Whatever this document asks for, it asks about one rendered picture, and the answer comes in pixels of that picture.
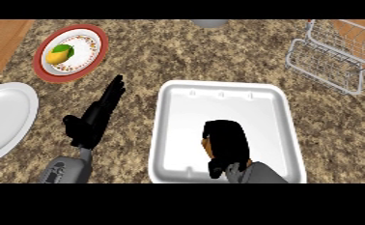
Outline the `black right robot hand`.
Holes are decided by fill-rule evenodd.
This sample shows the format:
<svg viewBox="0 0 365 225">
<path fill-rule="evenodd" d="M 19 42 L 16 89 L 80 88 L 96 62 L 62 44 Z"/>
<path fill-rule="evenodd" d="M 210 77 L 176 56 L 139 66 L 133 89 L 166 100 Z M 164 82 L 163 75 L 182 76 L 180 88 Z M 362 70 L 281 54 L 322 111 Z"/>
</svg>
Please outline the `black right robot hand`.
<svg viewBox="0 0 365 225">
<path fill-rule="evenodd" d="M 217 179 L 232 163 L 238 163 L 238 170 L 244 171 L 251 159 L 242 126 L 229 120 L 208 121 L 204 124 L 202 138 L 210 138 L 214 155 L 208 162 L 210 177 Z"/>
</svg>

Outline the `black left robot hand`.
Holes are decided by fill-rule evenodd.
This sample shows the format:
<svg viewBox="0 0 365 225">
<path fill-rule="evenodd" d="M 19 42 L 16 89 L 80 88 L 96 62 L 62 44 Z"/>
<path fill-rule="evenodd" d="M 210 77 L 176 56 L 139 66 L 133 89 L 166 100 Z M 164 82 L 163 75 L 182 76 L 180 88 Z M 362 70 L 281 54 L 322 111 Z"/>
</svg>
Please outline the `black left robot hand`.
<svg viewBox="0 0 365 225">
<path fill-rule="evenodd" d="M 99 144 L 109 117 L 126 92 L 123 76 L 117 75 L 106 86 L 102 97 L 89 106 L 83 116 L 67 115 L 62 118 L 65 134 L 71 145 L 92 150 Z"/>
</svg>

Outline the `brown croissant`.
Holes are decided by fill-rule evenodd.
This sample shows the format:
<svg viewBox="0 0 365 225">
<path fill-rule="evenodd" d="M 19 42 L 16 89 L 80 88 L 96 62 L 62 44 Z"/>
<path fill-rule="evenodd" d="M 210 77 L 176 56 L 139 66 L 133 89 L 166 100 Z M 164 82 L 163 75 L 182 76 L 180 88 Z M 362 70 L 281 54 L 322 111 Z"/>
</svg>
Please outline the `brown croissant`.
<svg viewBox="0 0 365 225">
<path fill-rule="evenodd" d="M 202 138 L 201 145 L 202 145 L 202 148 L 205 150 L 205 153 L 207 153 L 208 157 L 214 158 L 213 150 L 211 150 L 210 138 Z"/>
</svg>

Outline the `white rectangular tray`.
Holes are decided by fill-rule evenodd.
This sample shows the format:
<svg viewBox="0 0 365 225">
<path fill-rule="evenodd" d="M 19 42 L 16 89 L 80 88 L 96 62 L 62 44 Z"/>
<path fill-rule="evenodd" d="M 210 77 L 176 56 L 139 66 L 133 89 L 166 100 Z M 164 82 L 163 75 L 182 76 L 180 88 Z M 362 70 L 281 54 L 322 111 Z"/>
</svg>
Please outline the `white rectangular tray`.
<svg viewBox="0 0 365 225">
<path fill-rule="evenodd" d="M 306 182 L 288 100 L 270 84 L 170 80 L 158 92 L 148 158 L 154 183 L 225 183 L 211 179 L 201 140 L 204 124 L 231 120 L 244 129 L 250 157 L 288 183 Z"/>
</svg>

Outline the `plain white plate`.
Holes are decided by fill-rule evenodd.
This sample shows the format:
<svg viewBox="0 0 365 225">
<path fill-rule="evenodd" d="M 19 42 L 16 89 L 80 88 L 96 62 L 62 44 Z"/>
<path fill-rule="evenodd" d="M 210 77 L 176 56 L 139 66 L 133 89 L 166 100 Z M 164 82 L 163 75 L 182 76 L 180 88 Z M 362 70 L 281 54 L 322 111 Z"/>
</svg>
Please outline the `plain white plate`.
<svg viewBox="0 0 365 225">
<path fill-rule="evenodd" d="M 0 84 L 0 157 L 27 135 L 38 110 L 38 97 L 30 85 L 21 82 Z"/>
</svg>

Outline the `red-rimmed patterned plate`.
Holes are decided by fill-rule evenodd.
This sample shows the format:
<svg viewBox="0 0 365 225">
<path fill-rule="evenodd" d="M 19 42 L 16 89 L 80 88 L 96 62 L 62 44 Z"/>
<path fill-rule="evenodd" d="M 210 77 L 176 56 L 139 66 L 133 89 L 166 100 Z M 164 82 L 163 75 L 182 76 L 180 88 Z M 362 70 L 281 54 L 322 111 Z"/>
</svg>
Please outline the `red-rimmed patterned plate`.
<svg viewBox="0 0 365 225">
<path fill-rule="evenodd" d="M 67 44 L 74 54 L 58 65 L 46 62 L 53 48 Z M 108 50 L 108 37 L 101 27 L 93 24 L 75 24 L 61 28 L 38 45 L 33 69 L 40 79 L 52 83 L 64 83 L 84 77 L 102 63 Z"/>
</svg>

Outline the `yellow lemon with green leaf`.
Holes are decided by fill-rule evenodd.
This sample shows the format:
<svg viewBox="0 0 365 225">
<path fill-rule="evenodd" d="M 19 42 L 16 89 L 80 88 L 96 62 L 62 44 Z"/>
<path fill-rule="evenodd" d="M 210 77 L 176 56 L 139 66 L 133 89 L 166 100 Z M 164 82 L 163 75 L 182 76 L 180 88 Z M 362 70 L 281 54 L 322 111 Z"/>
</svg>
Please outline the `yellow lemon with green leaf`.
<svg viewBox="0 0 365 225">
<path fill-rule="evenodd" d="M 47 53 L 46 62 L 52 65 L 58 65 L 65 62 L 74 55 L 74 47 L 68 44 L 59 44 Z"/>
</svg>

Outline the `grey round object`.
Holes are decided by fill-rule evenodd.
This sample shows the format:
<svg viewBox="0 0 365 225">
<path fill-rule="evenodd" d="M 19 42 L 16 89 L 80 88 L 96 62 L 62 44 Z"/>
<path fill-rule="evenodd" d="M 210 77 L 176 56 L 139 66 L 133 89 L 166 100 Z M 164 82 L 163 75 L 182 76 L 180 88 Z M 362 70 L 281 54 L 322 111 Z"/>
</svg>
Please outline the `grey round object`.
<svg viewBox="0 0 365 225">
<path fill-rule="evenodd" d="M 201 28 L 219 28 L 228 23 L 226 19 L 194 19 L 194 24 Z"/>
</svg>

